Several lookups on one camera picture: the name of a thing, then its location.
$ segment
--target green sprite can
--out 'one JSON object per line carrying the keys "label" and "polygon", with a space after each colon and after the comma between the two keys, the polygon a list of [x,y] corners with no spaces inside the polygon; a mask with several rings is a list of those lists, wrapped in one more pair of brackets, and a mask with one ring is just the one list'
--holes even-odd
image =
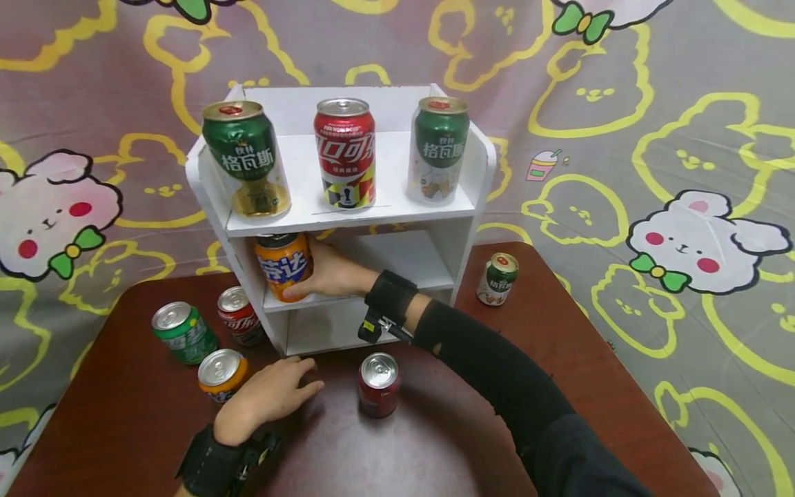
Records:
{"label": "green sprite can", "polygon": [[420,100],[412,124],[409,195],[426,203],[448,204],[456,194],[467,146],[467,103],[426,97]]}
{"label": "green sprite can", "polygon": [[519,275],[519,263],[513,255],[497,252],[486,262],[486,272],[478,285],[478,298],[494,307],[505,303]]}
{"label": "green sprite can", "polygon": [[290,209],[290,194],[273,123],[250,101],[212,103],[202,111],[202,135],[213,158],[240,181],[232,206],[241,215],[278,216]]}
{"label": "green sprite can", "polygon": [[154,334],[183,364],[199,364],[218,348],[218,338],[199,310],[187,302],[172,302],[152,316]]}

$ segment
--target red coca-cola can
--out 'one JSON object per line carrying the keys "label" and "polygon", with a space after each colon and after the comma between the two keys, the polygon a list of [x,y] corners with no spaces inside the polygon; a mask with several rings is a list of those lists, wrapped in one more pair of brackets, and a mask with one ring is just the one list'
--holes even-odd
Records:
{"label": "red coca-cola can", "polygon": [[218,315],[229,328],[235,342],[243,347],[253,347],[265,340],[265,330],[241,286],[233,286],[221,293],[218,297]]}
{"label": "red coca-cola can", "polygon": [[315,139],[320,177],[328,203],[358,209],[375,202],[375,121],[359,99],[317,104]]}
{"label": "red coca-cola can", "polygon": [[359,404],[370,417],[387,417],[398,407],[398,362],[384,352],[364,359],[359,368]]}

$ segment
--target orange can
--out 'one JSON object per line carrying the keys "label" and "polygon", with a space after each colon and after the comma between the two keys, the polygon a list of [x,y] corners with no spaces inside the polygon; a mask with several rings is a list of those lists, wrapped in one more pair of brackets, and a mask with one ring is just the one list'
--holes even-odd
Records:
{"label": "orange can", "polygon": [[248,359],[230,348],[219,349],[199,365],[199,388],[223,404],[240,390],[249,375]]}
{"label": "orange can", "polygon": [[270,290],[282,302],[297,302],[300,298],[288,299],[286,288],[312,276],[312,254],[303,233],[258,236],[254,245],[257,260]]}

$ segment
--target wooden table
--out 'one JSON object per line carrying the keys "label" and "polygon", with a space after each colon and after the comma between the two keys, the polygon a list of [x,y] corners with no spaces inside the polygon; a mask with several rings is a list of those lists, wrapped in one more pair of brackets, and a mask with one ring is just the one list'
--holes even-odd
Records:
{"label": "wooden table", "polygon": [[[497,250],[522,268],[507,303],[475,297],[483,261]],[[231,274],[146,282],[116,305],[10,497],[170,496],[192,435],[216,412],[154,337],[149,320],[163,304],[196,305],[231,342],[215,300]],[[688,450],[560,286],[538,253],[521,243],[475,247],[457,307],[499,330],[554,375],[599,437],[655,495],[717,495]],[[357,409],[356,372],[374,349],[316,357],[326,389],[285,420],[282,454],[263,468],[256,495],[438,497],[535,495],[494,411],[430,354],[378,347],[401,367],[401,405],[374,421]],[[270,346],[244,353],[255,366],[277,359]]]}

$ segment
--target wrist-mounted device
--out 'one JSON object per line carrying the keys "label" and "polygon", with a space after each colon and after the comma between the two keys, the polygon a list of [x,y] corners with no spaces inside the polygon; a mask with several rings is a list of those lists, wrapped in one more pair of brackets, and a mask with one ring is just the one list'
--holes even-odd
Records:
{"label": "wrist-mounted device", "polygon": [[364,297],[367,314],[359,326],[359,338],[374,344],[386,331],[399,340],[411,343],[413,337],[405,329],[405,312],[414,296],[417,285],[392,271],[384,270]]}
{"label": "wrist-mounted device", "polygon": [[176,471],[185,490],[196,497],[235,497],[248,475],[279,445],[280,437],[267,433],[262,440],[250,439],[239,447],[220,444],[212,425],[198,432]]}

